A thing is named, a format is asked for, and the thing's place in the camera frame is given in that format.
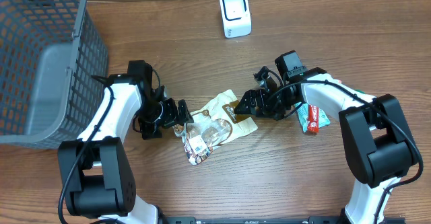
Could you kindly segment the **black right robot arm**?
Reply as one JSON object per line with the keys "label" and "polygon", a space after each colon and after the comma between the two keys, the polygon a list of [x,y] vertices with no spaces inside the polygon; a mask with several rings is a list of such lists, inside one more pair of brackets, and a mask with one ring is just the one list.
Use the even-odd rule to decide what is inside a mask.
{"label": "black right robot arm", "polygon": [[339,121],[347,164],[356,181],[337,223],[404,223],[387,218],[392,190],[416,181],[424,162],[397,98],[351,89],[321,68],[307,69],[296,51],[275,60],[278,72],[263,67],[258,89],[244,93],[237,115],[283,120],[303,104],[316,106]]}

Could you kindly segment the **teal snack packet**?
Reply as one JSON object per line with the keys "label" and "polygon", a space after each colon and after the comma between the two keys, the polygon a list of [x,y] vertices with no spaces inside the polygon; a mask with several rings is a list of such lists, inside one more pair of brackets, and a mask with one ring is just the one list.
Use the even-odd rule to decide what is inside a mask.
{"label": "teal snack packet", "polygon": [[[300,122],[300,125],[302,127],[302,131],[304,133],[318,133],[320,128],[323,128],[324,126],[330,125],[330,120],[328,116],[325,114],[325,112],[317,107],[310,106],[308,104],[303,103],[297,103],[295,104],[295,107],[297,109],[297,115]],[[309,120],[309,110],[318,110],[318,119],[312,120],[313,123]]]}

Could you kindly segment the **red snack stick packet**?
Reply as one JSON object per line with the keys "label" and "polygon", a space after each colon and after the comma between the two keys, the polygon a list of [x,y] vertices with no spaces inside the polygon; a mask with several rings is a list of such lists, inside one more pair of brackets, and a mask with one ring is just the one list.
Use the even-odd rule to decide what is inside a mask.
{"label": "red snack stick packet", "polygon": [[319,108],[316,106],[308,106],[308,126],[307,131],[311,133],[319,132]]}

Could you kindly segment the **brown cookie bag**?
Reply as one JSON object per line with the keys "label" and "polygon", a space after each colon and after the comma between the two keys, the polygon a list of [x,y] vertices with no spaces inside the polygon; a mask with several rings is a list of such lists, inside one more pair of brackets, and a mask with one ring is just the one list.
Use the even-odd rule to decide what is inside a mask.
{"label": "brown cookie bag", "polygon": [[250,116],[234,113],[238,104],[238,98],[228,89],[192,112],[193,123],[173,126],[175,135],[182,139],[191,165],[202,163],[217,148],[258,129]]}

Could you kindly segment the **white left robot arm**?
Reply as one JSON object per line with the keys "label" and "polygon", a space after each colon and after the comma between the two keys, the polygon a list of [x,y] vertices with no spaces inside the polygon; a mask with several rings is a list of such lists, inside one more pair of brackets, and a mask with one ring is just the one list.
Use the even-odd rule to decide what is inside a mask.
{"label": "white left robot arm", "polygon": [[142,139],[162,136],[162,128],[192,123],[184,100],[152,87],[153,67],[144,60],[129,61],[123,74],[93,78],[104,88],[93,119],[75,140],[63,141],[57,151],[62,179],[57,212],[64,210],[95,223],[167,223],[161,209],[137,195],[135,178],[123,143],[130,128]]}

